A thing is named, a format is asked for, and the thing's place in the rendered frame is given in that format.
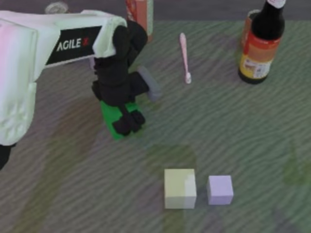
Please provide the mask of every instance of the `gray tabletop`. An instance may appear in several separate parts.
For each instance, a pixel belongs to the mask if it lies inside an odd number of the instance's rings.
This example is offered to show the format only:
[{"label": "gray tabletop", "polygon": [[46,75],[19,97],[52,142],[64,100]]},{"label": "gray tabletop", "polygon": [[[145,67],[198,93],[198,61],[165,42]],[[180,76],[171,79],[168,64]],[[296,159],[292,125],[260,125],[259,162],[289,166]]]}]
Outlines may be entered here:
[{"label": "gray tabletop", "polygon": [[[44,70],[27,135],[1,172],[1,233],[306,233],[311,229],[311,23],[288,22],[269,78],[237,75],[243,22],[157,21],[144,64],[163,88],[138,99],[140,133],[114,141],[87,61]],[[183,83],[178,36],[193,83]],[[194,210],[163,209],[165,168],[194,168]],[[232,176],[230,206],[207,204]]]}]

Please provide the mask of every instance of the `lavender block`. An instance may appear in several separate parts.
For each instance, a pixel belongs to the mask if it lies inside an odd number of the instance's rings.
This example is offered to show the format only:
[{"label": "lavender block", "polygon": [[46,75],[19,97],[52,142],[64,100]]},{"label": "lavender block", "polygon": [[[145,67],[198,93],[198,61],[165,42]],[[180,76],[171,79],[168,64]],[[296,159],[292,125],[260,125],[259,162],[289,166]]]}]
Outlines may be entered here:
[{"label": "lavender block", "polygon": [[233,199],[231,176],[209,176],[207,196],[209,205],[229,205]]}]

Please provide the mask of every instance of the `toothbrush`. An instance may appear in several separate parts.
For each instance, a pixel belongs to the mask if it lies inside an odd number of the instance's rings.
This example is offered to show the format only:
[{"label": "toothbrush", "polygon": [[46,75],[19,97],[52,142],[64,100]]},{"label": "toothbrush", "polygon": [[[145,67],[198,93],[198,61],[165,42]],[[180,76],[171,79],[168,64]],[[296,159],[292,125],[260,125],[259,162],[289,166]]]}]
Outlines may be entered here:
[{"label": "toothbrush", "polygon": [[185,76],[185,82],[187,84],[191,83],[191,74],[188,71],[188,59],[187,59],[187,40],[186,40],[186,36],[184,33],[181,33],[179,36],[179,42],[181,45],[181,50],[183,53],[183,59],[184,59],[184,65],[185,65],[185,72],[186,72],[186,76]]}]

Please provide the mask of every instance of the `bottle label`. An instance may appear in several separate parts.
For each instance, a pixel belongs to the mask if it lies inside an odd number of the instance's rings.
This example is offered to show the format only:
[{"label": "bottle label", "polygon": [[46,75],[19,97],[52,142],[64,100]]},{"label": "bottle label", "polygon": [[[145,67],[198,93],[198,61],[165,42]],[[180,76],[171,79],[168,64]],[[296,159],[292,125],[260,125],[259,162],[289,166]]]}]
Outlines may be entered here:
[{"label": "bottle label", "polygon": [[267,2],[275,8],[279,9],[285,5],[286,0],[267,0]]},{"label": "bottle label", "polygon": [[265,78],[279,44],[280,39],[262,40],[249,32],[240,62],[241,73],[250,79]]}]

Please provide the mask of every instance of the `brown bottle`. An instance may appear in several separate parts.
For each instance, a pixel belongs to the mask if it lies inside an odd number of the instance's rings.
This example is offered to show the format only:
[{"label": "brown bottle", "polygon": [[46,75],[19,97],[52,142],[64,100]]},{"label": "brown bottle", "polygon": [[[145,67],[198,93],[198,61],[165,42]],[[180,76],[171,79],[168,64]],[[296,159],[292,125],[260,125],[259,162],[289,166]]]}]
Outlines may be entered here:
[{"label": "brown bottle", "polygon": [[239,76],[247,83],[258,84],[268,76],[285,29],[282,15],[285,1],[266,0],[252,21],[239,67]]}]

